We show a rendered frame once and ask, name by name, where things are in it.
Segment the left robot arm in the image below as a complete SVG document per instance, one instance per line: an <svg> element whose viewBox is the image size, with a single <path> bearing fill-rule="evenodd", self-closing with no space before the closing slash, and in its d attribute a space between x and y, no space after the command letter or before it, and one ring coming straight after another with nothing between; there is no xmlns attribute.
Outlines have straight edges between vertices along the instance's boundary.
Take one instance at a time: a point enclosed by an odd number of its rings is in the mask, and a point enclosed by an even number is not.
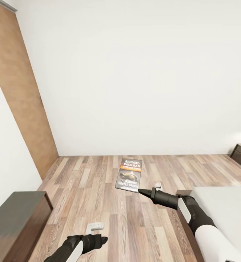
<svg viewBox="0 0 241 262"><path fill-rule="evenodd" d="M106 244L108 237L102 237L101 234L94 234L95 230L103 230L102 222L89 223L86 229L86 235L70 235L51 256L44 262L77 262L82 254L93 249L101 249Z"/></svg>

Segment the hardback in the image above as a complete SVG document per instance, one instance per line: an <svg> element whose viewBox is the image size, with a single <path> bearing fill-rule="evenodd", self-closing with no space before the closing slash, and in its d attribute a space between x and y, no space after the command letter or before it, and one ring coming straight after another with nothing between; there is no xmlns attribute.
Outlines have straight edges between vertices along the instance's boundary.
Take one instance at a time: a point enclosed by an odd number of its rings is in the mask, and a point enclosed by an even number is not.
<svg viewBox="0 0 241 262"><path fill-rule="evenodd" d="M115 188L139 193L142 160L123 158Z"/></svg>

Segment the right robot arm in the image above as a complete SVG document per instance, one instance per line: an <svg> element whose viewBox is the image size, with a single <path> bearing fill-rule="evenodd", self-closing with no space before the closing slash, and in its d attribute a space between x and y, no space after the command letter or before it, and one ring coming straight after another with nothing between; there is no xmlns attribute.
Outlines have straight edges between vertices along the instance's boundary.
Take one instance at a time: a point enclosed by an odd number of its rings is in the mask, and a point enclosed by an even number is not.
<svg viewBox="0 0 241 262"><path fill-rule="evenodd" d="M160 182L155 186L152 190L138 189L138 192L150 198L154 204L174 210L179 207L205 262L241 262L241 253L227 240L192 196L163 192Z"/></svg>

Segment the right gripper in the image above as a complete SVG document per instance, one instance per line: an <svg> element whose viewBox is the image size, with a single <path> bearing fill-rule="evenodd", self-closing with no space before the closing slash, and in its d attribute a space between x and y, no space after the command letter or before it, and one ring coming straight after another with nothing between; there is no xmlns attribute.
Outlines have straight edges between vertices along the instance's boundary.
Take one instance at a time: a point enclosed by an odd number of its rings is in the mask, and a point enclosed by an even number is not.
<svg viewBox="0 0 241 262"><path fill-rule="evenodd" d="M152 188L152 190L138 189L138 192L150 198L154 204L168 207L169 193L157 191L154 187Z"/></svg>

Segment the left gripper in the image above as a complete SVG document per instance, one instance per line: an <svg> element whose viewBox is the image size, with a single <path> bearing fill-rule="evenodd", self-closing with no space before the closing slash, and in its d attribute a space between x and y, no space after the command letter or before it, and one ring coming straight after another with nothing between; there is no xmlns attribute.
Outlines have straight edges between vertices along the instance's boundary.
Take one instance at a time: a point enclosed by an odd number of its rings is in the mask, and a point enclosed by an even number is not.
<svg viewBox="0 0 241 262"><path fill-rule="evenodd" d="M86 237L89 240L89 247L86 253L93 249L101 249L101 247L108 241L108 237L102 237L101 234L89 234L86 235Z"/></svg>

